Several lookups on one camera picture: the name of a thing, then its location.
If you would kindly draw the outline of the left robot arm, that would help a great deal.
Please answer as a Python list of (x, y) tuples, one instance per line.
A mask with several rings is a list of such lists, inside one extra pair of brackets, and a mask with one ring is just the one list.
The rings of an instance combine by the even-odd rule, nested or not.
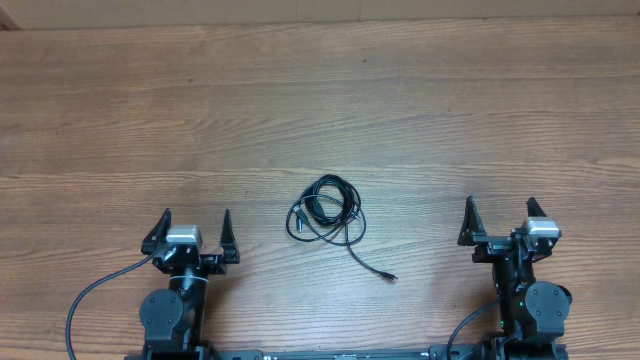
[(135, 359), (218, 359), (211, 342), (202, 338), (208, 292), (208, 277), (224, 275), (227, 266), (240, 262), (226, 210), (219, 240), (222, 252), (202, 251), (202, 234), (197, 225), (174, 225), (172, 210), (166, 209), (146, 235), (141, 252), (162, 273), (169, 276), (166, 288), (148, 294), (139, 309), (144, 327), (144, 344)]

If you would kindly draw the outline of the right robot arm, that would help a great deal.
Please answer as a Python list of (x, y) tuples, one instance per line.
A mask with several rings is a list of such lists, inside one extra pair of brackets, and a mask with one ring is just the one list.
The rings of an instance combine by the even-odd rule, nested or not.
[(452, 332), (446, 344), (451, 359), (453, 342), (460, 331), (486, 311), (497, 308), (499, 333), (487, 335), (462, 359), (566, 359), (566, 348), (556, 343), (565, 333), (565, 320), (573, 301), (564, 286), (539, 281), (535, 263), (552, 255), (562, 236), (556, 222), (543, 211), (533, 197), (526, 202), (523, 224), (506, 236), (487, 234), (475, 199), (466, 199), (465, 213), (457, 240), (460, 246), (474, 248), (472, 261), (492, 266), (497, 299), (465, 318)]

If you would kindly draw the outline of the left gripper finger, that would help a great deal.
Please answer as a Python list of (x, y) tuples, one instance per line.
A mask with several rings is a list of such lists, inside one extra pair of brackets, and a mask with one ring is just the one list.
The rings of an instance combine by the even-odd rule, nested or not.
[(141, 244), (142, 254), (152, 254), (158, 246), (166, 241), (166, 234), (171, 227), (172, 210), (166, 208), (156, 225), (145, 236)]
[(239, 264), (240, 254), (232, 229), (231, 212), (225, 210), (219, 244), (223, 250), (225, 264)]

